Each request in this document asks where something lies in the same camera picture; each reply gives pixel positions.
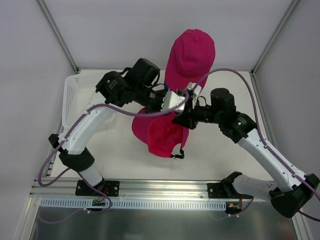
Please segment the pink cap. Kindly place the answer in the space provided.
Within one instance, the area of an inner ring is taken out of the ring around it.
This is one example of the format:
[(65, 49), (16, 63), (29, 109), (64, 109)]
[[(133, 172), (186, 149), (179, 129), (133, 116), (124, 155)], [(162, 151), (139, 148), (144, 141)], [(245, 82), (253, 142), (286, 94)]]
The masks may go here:
[(187, 29), (171, 47), (165, 69), (164, 81), (172, 91), (183, 90), (188, 83), (199, 83), (212, 68), (216, 57), (215, 42), (200, 29)]
[(189, 129), (175, 124), (175, 113), (133, 118), (132, 133), (147, 145), (149, 153), (161, 158), (183, 159)]

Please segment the blue cap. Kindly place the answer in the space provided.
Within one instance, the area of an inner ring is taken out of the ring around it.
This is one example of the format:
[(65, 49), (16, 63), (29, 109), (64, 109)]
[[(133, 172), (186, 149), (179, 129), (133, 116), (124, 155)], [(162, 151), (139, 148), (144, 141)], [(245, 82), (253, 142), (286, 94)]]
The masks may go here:
[(166, 90), (169, 89), (169, 87), (168, 87), (168, 85), (167, 85), (167, 83), (166, 83), (165, 81), (164, 81), (163, 85), (164, 85), (164, 88), (165, 88)]

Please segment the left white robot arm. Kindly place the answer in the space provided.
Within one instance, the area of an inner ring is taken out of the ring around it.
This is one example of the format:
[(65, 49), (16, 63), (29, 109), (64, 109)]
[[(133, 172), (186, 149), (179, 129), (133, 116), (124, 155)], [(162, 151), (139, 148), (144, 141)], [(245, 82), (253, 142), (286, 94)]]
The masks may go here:
[(104, 191), (103, 177), (95, 166), (95, 159), (87, 144), (98, 129), (110, 120), (115, 108), (136, 102), (154, 111), (160, 110), (162, 91), (154, 91), (160, 78), (160, 69), (146, 58), (140, 58), (133, 67), (110, 71), (95, 86), (87, 106), (67, 132), (51, 134), (52, 147), (59, 152), (61, 162), (79, 173), (93, 195)]

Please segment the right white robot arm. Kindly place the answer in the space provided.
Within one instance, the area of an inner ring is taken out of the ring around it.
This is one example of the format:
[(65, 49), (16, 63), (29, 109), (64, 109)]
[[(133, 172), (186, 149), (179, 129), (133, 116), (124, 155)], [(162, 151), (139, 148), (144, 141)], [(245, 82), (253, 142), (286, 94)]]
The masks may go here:
[(196, 93), (188, 90), (173, 94), (170, 103), (177, 107), (173, 123), (190, 130), (197, 123), (217, 124), (224, 136), (246, 150), (272, 177), (271, 181), (249, 177), (235, 171), (215, 188), (230, 198), (248, 195), (271, 203), (286, 218), (293, 217), (315, 195), (320, 179), (305, 174), (287, 160), (261, 133), (257, 122), (236, 110), (234, 96), (226, 88), (211, 91), (211, 104), (201, 106)]

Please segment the white plastic basket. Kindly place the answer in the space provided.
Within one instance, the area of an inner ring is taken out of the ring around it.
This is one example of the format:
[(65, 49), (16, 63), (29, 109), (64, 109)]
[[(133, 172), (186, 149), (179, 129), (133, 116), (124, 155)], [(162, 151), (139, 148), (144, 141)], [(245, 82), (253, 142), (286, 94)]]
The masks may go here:
[(104, 75), (105, 72), (75, 74), (65, 79), (62, 103), (62, 125), (65, 129), (78, 119)]

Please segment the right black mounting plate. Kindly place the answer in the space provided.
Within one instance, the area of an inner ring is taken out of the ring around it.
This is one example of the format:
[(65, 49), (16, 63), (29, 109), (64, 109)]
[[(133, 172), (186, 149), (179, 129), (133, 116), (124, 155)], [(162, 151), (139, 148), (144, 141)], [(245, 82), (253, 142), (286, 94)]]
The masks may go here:
[(236, 192), (231, 184), (223, 182), (207, 183), (207, 194), (209, 199), (251, 199), (251, 195)]

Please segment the black mounting plate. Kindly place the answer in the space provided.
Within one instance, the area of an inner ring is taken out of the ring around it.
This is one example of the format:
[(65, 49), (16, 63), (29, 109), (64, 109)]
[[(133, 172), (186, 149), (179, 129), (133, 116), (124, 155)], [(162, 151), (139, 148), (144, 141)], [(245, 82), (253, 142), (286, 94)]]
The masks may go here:
[(251, 199), (251, 195), (236, 192), (231, 184), (223, 182), (207, 183), (207, 194), (209, 199)]
[[(119, 189), (120, 189), (120, 182), (115, 180), (103, 180), (96, 186), (94, 186), (96, 190), (106, 194), (108, 197), (118, 197), (119, 196)], [(75, 189), (76, 196), (101, 196), (100, 193), (91, 189), (84, 180), (78, 180), (76, 189)]]

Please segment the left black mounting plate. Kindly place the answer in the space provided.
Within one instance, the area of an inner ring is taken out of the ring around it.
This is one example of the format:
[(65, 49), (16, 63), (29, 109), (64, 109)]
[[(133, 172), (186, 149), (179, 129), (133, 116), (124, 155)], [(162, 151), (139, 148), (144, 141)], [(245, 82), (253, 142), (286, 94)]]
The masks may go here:
[[(94, 186), (96, 190), (106, 194), (108, 197), (118, 197), (119, 196), (119, 189), (120, 189), (120, 182), (115, 180), (103, 180), (96, 186)], [(101, 196), (100, 193), (91, 189), (84, 180), (78, 180), (76, 189), (75, 189), (76, 196)]]

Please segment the aluminium rail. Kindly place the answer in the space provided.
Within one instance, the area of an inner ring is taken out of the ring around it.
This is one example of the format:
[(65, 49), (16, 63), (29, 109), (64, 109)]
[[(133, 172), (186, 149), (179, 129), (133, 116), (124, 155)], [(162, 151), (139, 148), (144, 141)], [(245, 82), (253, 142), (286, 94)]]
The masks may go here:
[[(29, 192), (30, 197), (64, 197), (76, 198), (75, 195), (78, 178), (62, 177), (52, 185), (42, 187), (35, 179)], [(219, 183), (216, 180), (153, 180), (153, 179), (107, 179), (119, 181), (118, 197), (112, 199), (130, 200), (179, 200), (179, 201), (206, 201), (230, 200), (209, 198), (207, 183)]]

